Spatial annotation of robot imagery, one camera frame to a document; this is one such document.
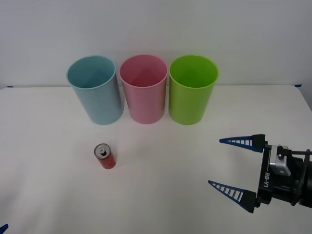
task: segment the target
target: cup opening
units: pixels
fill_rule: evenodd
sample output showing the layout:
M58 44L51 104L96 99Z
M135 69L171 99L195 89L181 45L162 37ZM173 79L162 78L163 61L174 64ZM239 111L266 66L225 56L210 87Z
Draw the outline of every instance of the cup opening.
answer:
M68 69L67 79L77 88L91 89L108 82L115 72L115 65L110 59L90 56L76 61Z
M186 55L174 60L169 69L171 78L188 88L204 88L218 78L217 66L204 56Z
M168 74L166 63L153 55L137 55L124 61L120 77L134 87L150 87L163 81Z

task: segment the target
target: white wall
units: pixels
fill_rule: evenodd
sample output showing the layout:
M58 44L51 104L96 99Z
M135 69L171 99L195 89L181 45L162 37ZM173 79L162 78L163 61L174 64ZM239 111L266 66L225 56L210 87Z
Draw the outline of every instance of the white wall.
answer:
M304 89L312 79L312 1L0 1L2 87L68 85L67 68L80 57L105 55L119 66L140 53L168 64L208 56L219 84Z

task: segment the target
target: cup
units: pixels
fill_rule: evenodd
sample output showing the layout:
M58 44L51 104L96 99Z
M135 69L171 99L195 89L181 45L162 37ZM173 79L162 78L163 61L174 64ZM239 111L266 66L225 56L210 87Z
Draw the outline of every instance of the cup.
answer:
M123 112L114 63L102 56L77 60L67 72L83 108L92 122L110 124Z
M169 115L185 125L198 123L218 79L217 66L208 58L185 55L169 68Z
M166 63L153 55L136 55L121 65L130 116L136 122L155 123L164 115L167 75Z

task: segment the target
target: blue cup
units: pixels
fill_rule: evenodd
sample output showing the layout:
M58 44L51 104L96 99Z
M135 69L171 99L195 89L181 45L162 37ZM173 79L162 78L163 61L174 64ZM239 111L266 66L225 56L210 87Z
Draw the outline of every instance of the blue cup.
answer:
M67 72L89 118L96 124L110 124L123 112L114 63L102 56L77 60Z

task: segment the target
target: soda can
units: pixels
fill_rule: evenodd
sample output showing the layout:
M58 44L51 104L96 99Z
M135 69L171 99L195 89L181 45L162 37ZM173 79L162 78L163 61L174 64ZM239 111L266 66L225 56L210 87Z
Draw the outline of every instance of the soda can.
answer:
M94 149L94 155L105 169L111 169L116 165L114 155L112 154L111 147L108 144L97 145Z

